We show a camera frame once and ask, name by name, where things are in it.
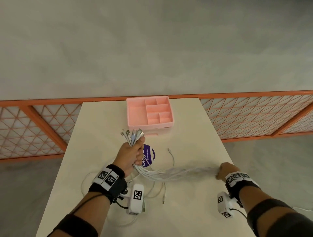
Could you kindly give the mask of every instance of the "storage box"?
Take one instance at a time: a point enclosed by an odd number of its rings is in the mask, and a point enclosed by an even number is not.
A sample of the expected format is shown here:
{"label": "storage box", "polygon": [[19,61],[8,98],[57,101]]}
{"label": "storage box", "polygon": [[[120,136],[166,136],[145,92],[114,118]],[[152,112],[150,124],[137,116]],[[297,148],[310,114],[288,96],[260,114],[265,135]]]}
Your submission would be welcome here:
{"label": "storage box", "polygon": [[129,130],[158,129],[174,125],[168,96],[127,98],[126,102]]}

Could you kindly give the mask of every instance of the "elbow strap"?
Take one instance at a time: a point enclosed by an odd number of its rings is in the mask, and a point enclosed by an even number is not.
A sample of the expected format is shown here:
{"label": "elbow strap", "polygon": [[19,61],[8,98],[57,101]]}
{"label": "elbow strap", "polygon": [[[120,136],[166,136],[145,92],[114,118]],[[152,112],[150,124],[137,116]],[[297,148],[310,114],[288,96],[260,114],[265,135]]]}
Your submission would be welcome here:
{"label": "elbow strap", "polygon": [[253,233],[255,236],[259,237],[258,229],[257,229],[257,220],[259,219],[260,216],[262,216],[265,212],[268,210],[274,208],[274,207],[287,207],[291,208],[288,206],[286,203],[277,200],[277,199],[266,199],[260,203],[258,203],[254,208],[252,208],[248,215],[247,215],[247,222],[250,228],[253,230]]}
{"label": "elbow strap", "polygon": [[72,237],[98,237],[98,232],[91,224],[73,214],[66,215],[53,231],[57,229]]}

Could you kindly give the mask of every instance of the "tabletop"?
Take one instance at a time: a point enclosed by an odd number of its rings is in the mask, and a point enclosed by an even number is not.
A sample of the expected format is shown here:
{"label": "tabletop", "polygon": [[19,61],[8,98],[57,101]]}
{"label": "tabletop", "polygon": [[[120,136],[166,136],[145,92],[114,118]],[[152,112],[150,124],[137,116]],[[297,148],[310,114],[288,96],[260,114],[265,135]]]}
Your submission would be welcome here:
{"label": "tabletop", "polygon": [[[232,162],[198,98],[170,100],[175,124],[157,132],[147,131],[146,142],[155,152],[152,167],[218,167]],[[127,129],[126,101],[83,103],[66,149],[36,237],[47,236],[88,191],[91,180],[103,165],[115,158]],[[135,183],[145,186],[153,182],[138,177]],[[217,194],[226,191],[222,181],[214,177],[166,183],[155,183],[146,199],[146,212],[137,216],[112,204],[101,236],[254,236],[240,214],[226,219],[217,210]],[[118,227],[132,222],[127,227]]]}

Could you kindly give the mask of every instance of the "concrete floor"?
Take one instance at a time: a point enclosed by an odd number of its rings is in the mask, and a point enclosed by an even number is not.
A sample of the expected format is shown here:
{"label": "concrete floor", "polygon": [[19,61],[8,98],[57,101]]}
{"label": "concrete floor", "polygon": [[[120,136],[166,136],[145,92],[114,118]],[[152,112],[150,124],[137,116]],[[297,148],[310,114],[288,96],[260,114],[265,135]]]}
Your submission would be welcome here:
{"label": "concrete floor", "polygon": [[[224,145],[234,164],[265,192],[313,209],[313,136]],[[0,164],[0,236],[35,236],[61,161]],[[313,212],[299,212],[313,220]]]}

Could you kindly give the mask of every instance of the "purple round label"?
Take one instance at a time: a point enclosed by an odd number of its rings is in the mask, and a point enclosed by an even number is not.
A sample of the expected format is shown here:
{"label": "purple round label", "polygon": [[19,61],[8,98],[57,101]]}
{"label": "purple round label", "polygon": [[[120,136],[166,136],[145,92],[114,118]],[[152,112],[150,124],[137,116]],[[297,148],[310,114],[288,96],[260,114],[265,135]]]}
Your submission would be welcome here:
{"label": "purple round label", "polygon": [[144,144],[143,146],[143,158],[142,158],[142,165],[141,167],[148,167],[152,164],[154,161],[156,154],[154,153],[154,150],[152,147],[150,147],[147,144]]}

